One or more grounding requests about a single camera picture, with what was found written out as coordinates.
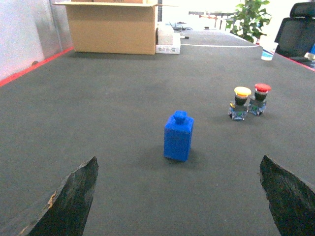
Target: white wall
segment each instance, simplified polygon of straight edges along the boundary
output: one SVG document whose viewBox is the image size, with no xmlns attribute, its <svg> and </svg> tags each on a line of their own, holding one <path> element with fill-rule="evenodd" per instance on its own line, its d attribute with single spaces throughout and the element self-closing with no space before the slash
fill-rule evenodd
<svg viewBox="0 0 315 236">
<path fill-rule="evenodd" d="M 31 13 L 24 0 L 0 3 L 0 80 L 44 59 Z"/>
<path fill-rule="evenodd" d="M 0 80 L 71 46 L 64 6 L 0 0 Z"/>
</svg>

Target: white cup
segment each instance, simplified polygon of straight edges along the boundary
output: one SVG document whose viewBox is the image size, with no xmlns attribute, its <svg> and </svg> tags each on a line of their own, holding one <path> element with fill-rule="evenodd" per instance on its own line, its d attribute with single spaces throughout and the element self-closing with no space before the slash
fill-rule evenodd
<svg viewBox="0 0 315 236">
<path fill-rule="evenodd" d="M 272 60 L 274 57 L 275 50 L 278 43 L 266 43 L 261 45 L 263 47 L 261 59 L 262 60 Z"/>
</svg>

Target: white box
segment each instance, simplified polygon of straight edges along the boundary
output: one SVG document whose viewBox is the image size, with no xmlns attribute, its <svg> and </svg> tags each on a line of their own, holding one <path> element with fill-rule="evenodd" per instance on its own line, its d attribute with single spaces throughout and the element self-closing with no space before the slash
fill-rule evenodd
<svg viewBox="0 0 315 236">
<path fill-rule="evenodd" d="M 173 45 L 157 45 L 156 53 L 162 54 L 179 54 L 181 52 L 181 35 L 180 33 L 174 33 Z"/>
<path fill-rule="evenodd" d="M 159 23 L 157 27 L 157 44 L 158 45 L 173 45 L 174 30 L 171 25 Z"/>
</svg>

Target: white cable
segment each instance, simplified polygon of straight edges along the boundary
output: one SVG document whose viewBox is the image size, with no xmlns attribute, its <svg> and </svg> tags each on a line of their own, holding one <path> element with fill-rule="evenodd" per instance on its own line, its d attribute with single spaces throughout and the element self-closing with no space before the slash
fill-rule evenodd
<svg viewBox="0 0 315 236">
<path fill-rule="evenodd" d="M 195 46 L 195 47 L 209 47 L 209 48 L 255 48 L 255 47 L 259 47 L 259 45 L 252 45 L 252 46 L 198 45 L 198 44 L 181 44 L 181 45 Z"/>
</svg>

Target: transparent button base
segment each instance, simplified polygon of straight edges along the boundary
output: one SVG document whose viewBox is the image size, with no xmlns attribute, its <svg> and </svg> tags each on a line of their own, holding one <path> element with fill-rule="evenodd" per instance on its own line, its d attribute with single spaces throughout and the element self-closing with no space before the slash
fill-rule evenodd
<svg viewBox="0 0 315 236">
<path fill-rule="evenodd" d="M 240 108 L 233 108 L 230 106 L 228 110 L 228 115 L 231 117 L 232 120 L 245 120 L 247 116 L 247 107 L 242 106 L 243 109 Z"/>
<path fill-rule="evenodd" d="M 260 102 L 251 98 L 248 110 L 249 113 L 252 113 L 255 116 L 260 116 L 266 110 L 266 101 L 263 100 Z"/>
</svg>

